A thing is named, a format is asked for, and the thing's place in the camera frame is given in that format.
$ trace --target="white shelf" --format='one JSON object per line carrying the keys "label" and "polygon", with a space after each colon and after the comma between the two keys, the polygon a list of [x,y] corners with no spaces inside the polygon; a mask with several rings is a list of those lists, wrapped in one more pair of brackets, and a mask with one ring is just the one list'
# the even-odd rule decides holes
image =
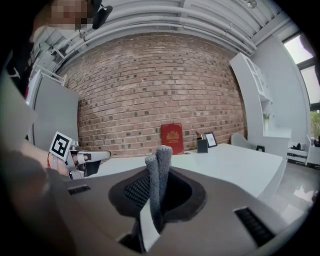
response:
{"label": "white shelf", "polygon": [[273,137],[273,138],[291,138],[291,129],[289,128],[273,128],[269,129],[267,132],[263,131],[264,137]]}

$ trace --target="window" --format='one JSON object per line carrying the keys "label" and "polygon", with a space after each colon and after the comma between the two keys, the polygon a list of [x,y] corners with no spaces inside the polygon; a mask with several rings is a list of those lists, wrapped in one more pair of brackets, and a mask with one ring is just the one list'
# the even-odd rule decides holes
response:
{"label": "window", "polygon": [[295,64],[299,64],[313,57],[302,45],[300,37],[301,35],[297,35],[284,43],[285,48],[289,51]]}
{"label": "window", "polygon": [[303,34],[296,34],[283,42],[293,61],[297,64],[308,92],[310,110],[320,110],[320,85],[316,75],[316,58]]}
{"label": "window", "polygon": [[320,85],[316,76],[315,66],[302,69],[301,74],[308,91],[310,104],[319,103]]}

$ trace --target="white cabinet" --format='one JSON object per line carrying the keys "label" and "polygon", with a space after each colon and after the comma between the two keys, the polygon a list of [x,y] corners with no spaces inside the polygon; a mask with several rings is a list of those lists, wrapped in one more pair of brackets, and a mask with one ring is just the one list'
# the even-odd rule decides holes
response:
{"label": "white cabinet", "polygon": [[[235,56],[230,64],[244,101],[249,143],[264,146],[266,153],[283,157],[272,184],[272,191],[275,191],[274,188],[278,187],[285,171],[292,131],[276,125],[277,108],[273,104],[269,84],[262,70],[242,53]],[[270,114],[268,130],[264,130],[263,113]]]}

